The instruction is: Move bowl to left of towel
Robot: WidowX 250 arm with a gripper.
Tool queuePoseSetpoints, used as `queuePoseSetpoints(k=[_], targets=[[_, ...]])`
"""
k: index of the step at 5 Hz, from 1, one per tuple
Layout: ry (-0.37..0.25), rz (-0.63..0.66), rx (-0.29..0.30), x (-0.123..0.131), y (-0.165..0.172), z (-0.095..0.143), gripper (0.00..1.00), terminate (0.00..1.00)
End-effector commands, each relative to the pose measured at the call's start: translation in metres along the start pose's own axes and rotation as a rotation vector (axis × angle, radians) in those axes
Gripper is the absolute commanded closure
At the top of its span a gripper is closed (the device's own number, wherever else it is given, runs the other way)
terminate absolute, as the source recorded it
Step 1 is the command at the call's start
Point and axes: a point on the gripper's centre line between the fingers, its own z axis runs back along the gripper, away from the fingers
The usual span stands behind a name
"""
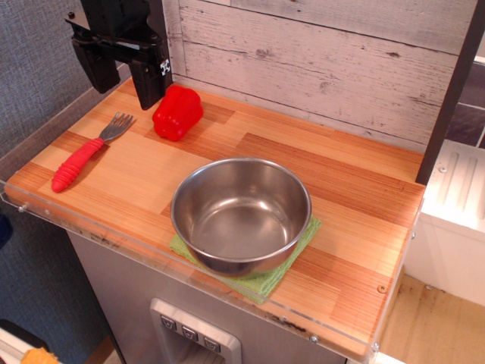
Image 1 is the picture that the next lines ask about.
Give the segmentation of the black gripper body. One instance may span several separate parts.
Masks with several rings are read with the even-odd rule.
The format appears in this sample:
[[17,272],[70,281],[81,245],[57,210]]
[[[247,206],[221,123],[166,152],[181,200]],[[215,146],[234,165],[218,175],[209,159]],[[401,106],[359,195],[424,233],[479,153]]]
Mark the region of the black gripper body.
[[65,17],[74,32],[72,39],[99,44],[115,63],[137,60],[157,64],[162,72],[161,39],[147,24],[149,1],[82,1],[81,5],[82,11],[70,11]]

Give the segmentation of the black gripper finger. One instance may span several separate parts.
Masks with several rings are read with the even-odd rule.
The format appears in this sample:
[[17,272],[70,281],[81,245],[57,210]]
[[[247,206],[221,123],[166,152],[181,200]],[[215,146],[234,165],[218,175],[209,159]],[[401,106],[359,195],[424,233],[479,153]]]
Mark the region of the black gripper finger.
[[86,76],[96,91],[106,93],[119,84],[120,76],[115,60],[94,42],[72,39],[73,48]]
[[160,101],[166,92],[164,76],[160,67],[142,61],[132,61],[129,64],[133,84],[142,110],[150,109]]

